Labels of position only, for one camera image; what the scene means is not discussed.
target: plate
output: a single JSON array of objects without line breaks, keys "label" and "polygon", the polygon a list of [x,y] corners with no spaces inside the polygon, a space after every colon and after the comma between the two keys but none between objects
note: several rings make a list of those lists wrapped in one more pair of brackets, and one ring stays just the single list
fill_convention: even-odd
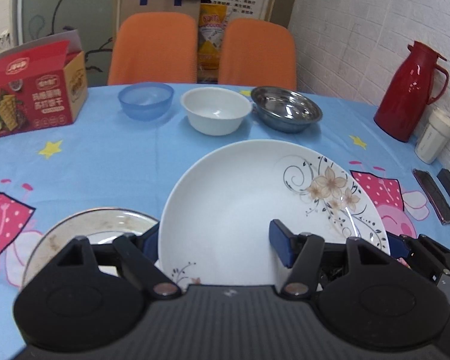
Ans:
[{"label": "plate", "polygon": [[[94,208],[78,212],[53,226],[40,240],[25,267],[25,286],[73,238],[87,236],[90,244],[105,244],[125,233],[141,235],[158,221],[141,212],[121,208]],[[115,275],[115,267],[99,267]]]},{"label": "plate", "polygon": [[248,140],[203,157],[173,188],[158,239],[162,271],[182,288],[279,286],[287,271],[269,245],[272,219],[326,242],[358,236],[390,254],[380,215],[344,169],[303,146]]}]

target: chair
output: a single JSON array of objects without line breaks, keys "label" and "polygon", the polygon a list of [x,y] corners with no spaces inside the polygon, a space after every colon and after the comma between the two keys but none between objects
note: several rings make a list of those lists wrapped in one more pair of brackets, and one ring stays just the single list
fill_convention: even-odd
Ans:
[{"label": "chair", "polygon": [[138,13],[118,31],[108,85],[197,82],[197,23],[174,12]]},{"label": "chair", "polygon": [[218,83],[296,90],[295,43],[291,33],[267,21],[233,20],[223,36]]}]

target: yellow bag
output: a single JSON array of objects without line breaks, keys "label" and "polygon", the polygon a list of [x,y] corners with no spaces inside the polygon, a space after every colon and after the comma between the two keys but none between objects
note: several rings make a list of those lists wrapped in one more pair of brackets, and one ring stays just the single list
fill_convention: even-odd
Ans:
[{"label": "yellow bag", "polygon": [[223,33],[228,23],[227,6],[220,4],[201,4],[198,22],[199,70],[218,69],[220,47]]}]

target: red thermos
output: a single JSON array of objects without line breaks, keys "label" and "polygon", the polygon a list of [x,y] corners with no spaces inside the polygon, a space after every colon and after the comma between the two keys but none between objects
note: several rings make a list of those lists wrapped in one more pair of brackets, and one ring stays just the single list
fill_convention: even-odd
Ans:
[{"label": "red thermos", "polygon": [[[387,134],[408,142],[425,106],[442,97],[447,89],[448,72],[437,65],[438,52],[420,42],[408,45],[408,58],[398,68],[373,120]],[[431,97],[435,69],[445,77],[445,85],[437,97]]]}]

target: yellow star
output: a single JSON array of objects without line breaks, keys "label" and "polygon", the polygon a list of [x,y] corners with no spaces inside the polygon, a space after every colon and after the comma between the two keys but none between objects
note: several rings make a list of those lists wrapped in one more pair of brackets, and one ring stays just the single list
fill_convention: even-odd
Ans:
[{"label": "yellow star", "polygon": [[45,156],[45,159],[49,159],[51,156],[53,156],[55,153],[60,153],[62,149],[60,149],[60,145],[62,144],[62,140],[59,140],[58,142],[47,142],[45,147],[38,152],[38,154],[41,154]]},{"label": "yellow star", "polygon": [[349,135],[349,137],[353,139],[354,145],[361,146],[365,150],[367,149],[367,144],[363,142],[359,137],[355,137],[354,135]]}]

